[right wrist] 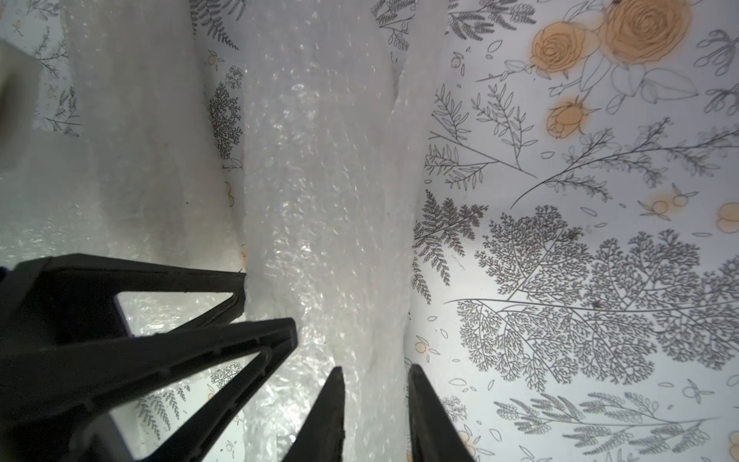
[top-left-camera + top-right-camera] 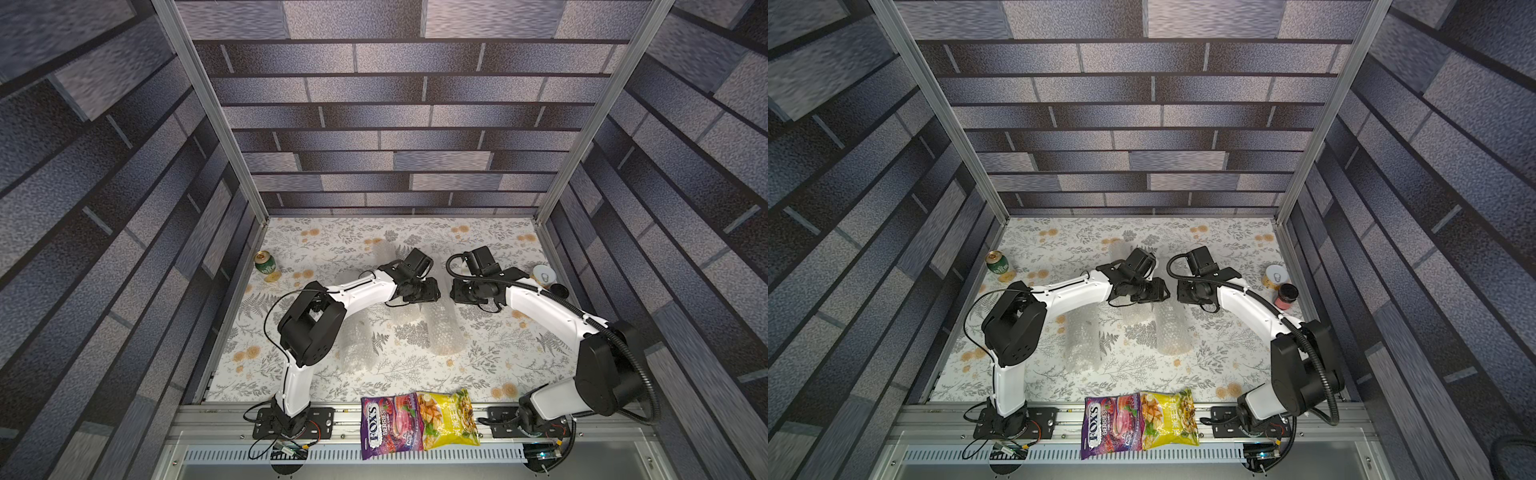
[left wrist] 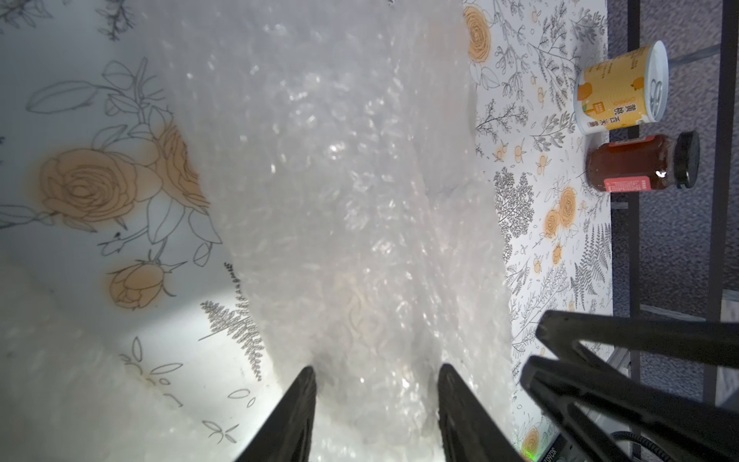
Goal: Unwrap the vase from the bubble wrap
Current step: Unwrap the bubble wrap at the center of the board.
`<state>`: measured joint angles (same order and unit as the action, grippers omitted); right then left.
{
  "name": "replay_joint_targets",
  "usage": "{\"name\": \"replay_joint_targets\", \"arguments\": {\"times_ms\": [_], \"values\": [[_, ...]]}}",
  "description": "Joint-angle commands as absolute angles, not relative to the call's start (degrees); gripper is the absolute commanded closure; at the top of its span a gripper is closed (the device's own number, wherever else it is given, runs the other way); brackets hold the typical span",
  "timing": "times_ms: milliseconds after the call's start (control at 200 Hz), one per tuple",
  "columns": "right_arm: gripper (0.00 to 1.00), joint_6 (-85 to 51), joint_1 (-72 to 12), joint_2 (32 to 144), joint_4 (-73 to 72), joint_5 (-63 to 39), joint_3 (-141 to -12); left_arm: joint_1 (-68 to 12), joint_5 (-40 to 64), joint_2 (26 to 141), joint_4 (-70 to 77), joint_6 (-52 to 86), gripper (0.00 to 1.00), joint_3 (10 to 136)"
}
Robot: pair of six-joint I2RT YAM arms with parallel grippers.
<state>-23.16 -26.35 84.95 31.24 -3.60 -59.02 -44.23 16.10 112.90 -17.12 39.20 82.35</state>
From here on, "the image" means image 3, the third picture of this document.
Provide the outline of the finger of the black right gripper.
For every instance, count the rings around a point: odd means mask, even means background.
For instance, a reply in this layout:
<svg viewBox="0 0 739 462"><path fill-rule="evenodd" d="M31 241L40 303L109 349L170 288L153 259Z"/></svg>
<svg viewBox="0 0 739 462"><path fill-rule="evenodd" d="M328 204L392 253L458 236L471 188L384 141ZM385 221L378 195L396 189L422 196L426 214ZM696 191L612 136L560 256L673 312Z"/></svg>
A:
<svg viewBox="0 0 739 462"><path fill-rule="evenodd" d="M585 342L738 368L736 323L650 321L547 311L536 328L536 337L559 359L596 370L610 366L585 348Z"/></svg>
<svg viewBox="0 0 739 462"><path fill-rule="evenodd" d="M673 444L700 461L736 461L738 415L601 372L532 356L523 366L521 385L560 432L589 461L628 458L580 409L632 425Z"/></svg>

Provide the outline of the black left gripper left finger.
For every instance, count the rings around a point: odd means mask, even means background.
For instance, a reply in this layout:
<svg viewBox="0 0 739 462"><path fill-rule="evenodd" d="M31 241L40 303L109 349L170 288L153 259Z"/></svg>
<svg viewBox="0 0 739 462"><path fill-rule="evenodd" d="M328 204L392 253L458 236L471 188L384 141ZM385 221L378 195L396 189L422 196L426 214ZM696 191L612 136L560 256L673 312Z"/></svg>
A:
<svg viewBox="0 0 739 462"><path fill-rule="evenodd" d="M237 462L306 462L317 403L314 368L304 367Z"/></svg>

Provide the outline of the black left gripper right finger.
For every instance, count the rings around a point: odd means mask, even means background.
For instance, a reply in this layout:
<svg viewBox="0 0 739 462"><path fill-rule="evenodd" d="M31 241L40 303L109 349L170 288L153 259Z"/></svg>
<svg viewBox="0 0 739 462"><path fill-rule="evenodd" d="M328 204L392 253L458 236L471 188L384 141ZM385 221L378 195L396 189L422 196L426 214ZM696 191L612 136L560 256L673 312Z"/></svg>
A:
<svg viewBox="0 0 739 462"><path fill-rule="evenodd" d="M523 460L452 365L442 365L437 389L446 461Z"/></svg>

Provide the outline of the clear bubble wrap sheet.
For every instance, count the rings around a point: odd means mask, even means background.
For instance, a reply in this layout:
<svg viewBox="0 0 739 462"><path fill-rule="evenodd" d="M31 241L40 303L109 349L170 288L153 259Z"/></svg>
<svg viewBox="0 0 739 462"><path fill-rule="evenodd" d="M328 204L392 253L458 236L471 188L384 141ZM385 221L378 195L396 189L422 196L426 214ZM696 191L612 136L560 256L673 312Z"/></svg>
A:
<svg viewBox="0 0 739 462"><path fill-rule="evenodd" d="M5 1L1 382L65 459L237 454L298 372L315 460L512 427L460 1Z"/></svg>

